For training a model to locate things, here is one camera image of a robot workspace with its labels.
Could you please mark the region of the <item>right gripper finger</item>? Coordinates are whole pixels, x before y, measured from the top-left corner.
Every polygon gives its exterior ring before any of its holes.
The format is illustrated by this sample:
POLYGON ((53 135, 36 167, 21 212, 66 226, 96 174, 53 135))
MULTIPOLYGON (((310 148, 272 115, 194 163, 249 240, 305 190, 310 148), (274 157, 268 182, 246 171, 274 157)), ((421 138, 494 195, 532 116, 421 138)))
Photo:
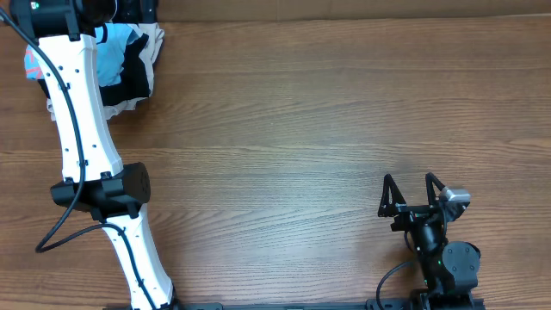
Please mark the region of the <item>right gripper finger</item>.
POLYGON ((383 190, 378 215, 398 215, 406 208, 406 200, 390 174, 383 180, 383 190))
POLYGON ((425 184, 426 184, 426 190, 427 190, 428 203, 431 206, 436 206, 435 189, 442 191, 445 185, 432 172, 429 172, 425 175, 425 184))

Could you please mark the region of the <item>light blue t-shirt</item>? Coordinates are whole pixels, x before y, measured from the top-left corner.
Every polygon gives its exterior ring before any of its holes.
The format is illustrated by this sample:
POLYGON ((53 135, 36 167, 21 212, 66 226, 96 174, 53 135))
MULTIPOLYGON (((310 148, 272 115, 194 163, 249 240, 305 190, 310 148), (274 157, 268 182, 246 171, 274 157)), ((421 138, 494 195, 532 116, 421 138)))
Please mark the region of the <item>light blue t-shirt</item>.
POLYGON ((122 82, 123 69, 144 49, 148 39, 134 24, 105 23, 95 28, 96 71, 100 87, 122 82))

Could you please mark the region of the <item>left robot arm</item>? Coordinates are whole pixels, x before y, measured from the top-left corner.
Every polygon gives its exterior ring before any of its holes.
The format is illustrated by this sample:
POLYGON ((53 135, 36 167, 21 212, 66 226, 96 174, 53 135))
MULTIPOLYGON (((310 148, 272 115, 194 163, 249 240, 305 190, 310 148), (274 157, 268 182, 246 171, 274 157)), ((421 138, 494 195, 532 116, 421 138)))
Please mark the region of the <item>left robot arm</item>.
POLYGON ((147 216, 151 185, 142 163, 123 164, 108 130, 97 68, 97 47, 108 22, 153 24, 155 1, 20 0, 1 12, 30 46, 43 74, 62 148, 62 181, 53 201, 65 208, 35 247, 43 253, 88 231, 52 243, 74 210, 91 215, 109 237, 130 291, 132 309, 180 309, 158 256, 147 216))

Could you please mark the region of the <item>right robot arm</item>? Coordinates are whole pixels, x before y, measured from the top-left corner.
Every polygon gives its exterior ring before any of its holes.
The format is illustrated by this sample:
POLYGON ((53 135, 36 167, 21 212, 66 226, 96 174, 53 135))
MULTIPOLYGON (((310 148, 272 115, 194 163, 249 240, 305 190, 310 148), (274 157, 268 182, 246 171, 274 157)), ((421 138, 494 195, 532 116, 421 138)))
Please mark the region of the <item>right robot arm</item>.
POLYGON ((402 232, 416 258, 388 271, 379 281, 375 298, 368 302, 376 309, 485 310, 482 299, 473 297, 478 286, 481 253, 475 245, 447 238, 448 225, 460 218, 471 202, 464 188, 443 184, 433 173, 425 175, 426 205, 410 206, 392 176, 384 176, 380 217, 392 218, 391 230, 402 232), (424 288, 413 289, 407 298, 382 299, 385 281, 397 271, 418 264, 424 288))

